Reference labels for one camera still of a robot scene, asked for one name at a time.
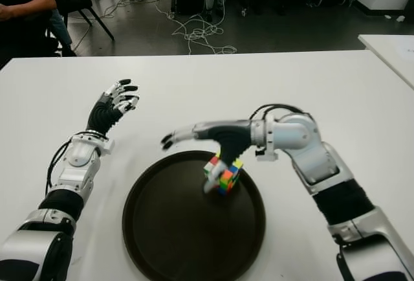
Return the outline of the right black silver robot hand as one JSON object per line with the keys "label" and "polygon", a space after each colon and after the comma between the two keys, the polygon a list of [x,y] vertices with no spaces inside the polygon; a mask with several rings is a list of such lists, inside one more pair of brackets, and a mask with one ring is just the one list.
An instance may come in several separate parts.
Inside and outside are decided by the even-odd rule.
{"label": "right black silver robot hand", "polygon": [[192,139],[215,141],[221,148],[220,158],[210,170],[204,184],[203,190],[207,194],[217,185],[221,174],[252,145],[251,122],[249,120],[201,122],[176,129],[161,140],[162,149],[168,150],[180,141]]}

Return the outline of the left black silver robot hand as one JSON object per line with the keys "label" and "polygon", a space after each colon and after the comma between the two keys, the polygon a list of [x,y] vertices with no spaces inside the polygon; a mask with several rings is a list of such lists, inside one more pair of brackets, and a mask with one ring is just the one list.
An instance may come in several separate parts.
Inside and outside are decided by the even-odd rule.
{"label": "left black silver robot hand", "polygon": [[128,111],[136,108],[139,101],[136,91],[138,86],[132,85],[131,79],[115,82],[96,101],[89,114],[86,130],[106,135]]}

